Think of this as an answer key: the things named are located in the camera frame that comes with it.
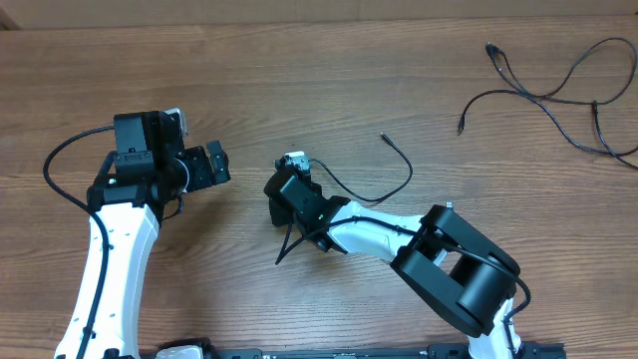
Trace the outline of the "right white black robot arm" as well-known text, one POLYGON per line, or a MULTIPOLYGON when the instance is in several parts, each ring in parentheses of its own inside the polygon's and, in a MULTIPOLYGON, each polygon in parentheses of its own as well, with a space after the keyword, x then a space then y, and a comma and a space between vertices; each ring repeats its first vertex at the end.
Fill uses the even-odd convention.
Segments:
POLYGON ((517 262, 455 211, 423 216, 365 208, 323 196, 295 168, 277 170, 264 188, 275 226, 297 228, 319 249, 369 254, 390 267, 442 319, 470 340, 473 358, 517 358, 522 342, 511 318, 522 287, 517 262))

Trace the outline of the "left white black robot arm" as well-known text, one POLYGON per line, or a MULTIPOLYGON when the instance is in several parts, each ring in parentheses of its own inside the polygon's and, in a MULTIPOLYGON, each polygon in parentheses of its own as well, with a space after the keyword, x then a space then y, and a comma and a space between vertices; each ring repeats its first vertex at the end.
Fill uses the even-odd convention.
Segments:
POLYGON ((185 194, 230 180, 217 141, 186 148, 186 118, 173 108, 120 114, 109 127, 107 154, 86 200, 89 250, 71 321, 58 358, 139 358, 139 315, 152 248, 164 207, 185 194))

